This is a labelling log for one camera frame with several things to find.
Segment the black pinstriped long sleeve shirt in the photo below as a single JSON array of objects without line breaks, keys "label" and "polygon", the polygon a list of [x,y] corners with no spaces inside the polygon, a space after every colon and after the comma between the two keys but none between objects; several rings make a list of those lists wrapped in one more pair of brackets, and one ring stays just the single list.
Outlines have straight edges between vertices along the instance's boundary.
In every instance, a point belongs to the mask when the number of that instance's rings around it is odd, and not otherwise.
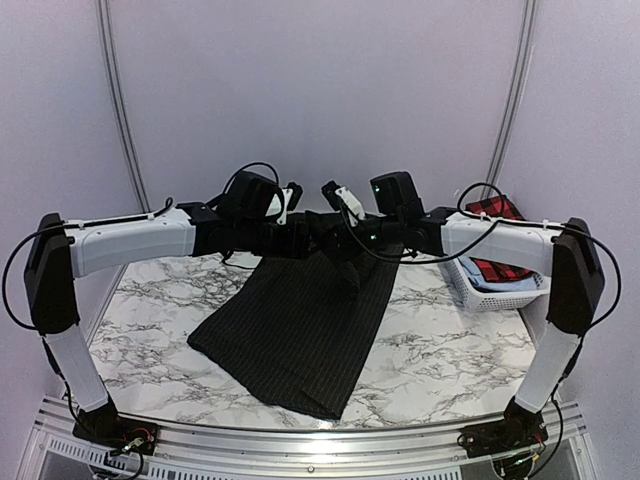
[{"label": "black pinstriped long sleeve shirt", "polygon": [[338,214],[297,213],[309,225],[306,259],[264,257],[241,289],[188,337],[188,345],[259,401],[338,420],[363,370],[398,267],[367,254],[320,251]]}]

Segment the white plastic laundry basket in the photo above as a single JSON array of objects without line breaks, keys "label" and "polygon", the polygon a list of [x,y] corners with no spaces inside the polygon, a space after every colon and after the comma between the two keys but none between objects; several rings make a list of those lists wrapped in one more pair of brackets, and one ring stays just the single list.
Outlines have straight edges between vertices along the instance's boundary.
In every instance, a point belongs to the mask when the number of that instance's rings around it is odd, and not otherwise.
[{"label": "white plastic laundry basket", "polygon": [[527,290],[481,291],[470,282],[458,260],[446,262],[443,269],[448,273],[462,305],[471,312],[520,309],[550,293],[551,279],[537,273],[525,280]]}]

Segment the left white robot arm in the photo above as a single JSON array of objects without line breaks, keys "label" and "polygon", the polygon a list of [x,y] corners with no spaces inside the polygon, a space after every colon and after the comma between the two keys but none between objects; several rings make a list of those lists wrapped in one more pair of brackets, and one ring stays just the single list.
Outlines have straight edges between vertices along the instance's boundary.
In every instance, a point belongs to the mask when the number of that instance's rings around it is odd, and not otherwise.
[{"label": "left white robot arm", "polygon": [[304,259],[310,229],[290,218],[302,189],[247,170],[235,173],[212,200],[92,221],[45,216],[24,271],[30,317],[55,371],[76,398],[75,436],[116,445],[146,432],[129,427],[108,393],[79,327],[75,280],[139,261],[251,252],[264,257]]}]

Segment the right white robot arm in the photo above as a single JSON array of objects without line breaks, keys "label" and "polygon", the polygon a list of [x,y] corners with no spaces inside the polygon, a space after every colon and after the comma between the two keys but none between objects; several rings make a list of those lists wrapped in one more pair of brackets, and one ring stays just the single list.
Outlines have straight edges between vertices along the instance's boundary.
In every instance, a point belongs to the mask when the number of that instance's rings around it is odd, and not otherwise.
[{"label": "right white robot arm", "polygon": [[340,216],[330,246],[343,258],[359,253],[385,263],[445,263],[462,256],[510,264],[550,279],[548,325],[534,358],[499,421],[462,429],[468,455],[506,451],[546,440],[542,409],[572,372],[586,335],[601,323],[596,310],[605,286],[599,255],[607,249],[586,222],[507,219],[460,206],[425,211],[411,175],[392,172],[371,180],[379,213],[369,216],[345,186],[330,181],[322,194]]}]

